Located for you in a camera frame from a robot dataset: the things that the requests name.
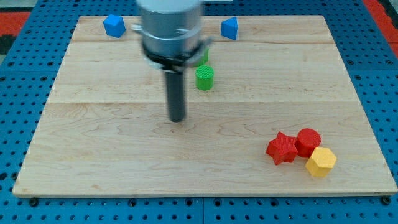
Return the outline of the green block behind arm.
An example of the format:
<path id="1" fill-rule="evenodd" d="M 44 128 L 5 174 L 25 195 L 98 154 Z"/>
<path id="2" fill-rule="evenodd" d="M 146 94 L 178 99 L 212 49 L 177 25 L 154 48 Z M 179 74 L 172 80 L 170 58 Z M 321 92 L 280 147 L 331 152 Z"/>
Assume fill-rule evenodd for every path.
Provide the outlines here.
<path id="1" fill-rule="evenodd" d="M 204 65 L 207 63 L 209 60 L 209 48 L 206 48 L 202 57 L 194 64 L 194 67 L 199 67 L 201 65 Z"/>

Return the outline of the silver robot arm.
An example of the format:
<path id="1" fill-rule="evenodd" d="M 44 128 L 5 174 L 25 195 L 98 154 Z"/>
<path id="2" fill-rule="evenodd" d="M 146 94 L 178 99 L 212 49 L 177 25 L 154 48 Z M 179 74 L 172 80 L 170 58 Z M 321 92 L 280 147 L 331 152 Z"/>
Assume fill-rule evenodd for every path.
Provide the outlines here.
<path id="1" fill-rule="evenodd" d="M 137 0 L 144 56 L 159 70 L 183 73 L 199 62 L 212 43 L 202 36 L 201 0 Z"/>

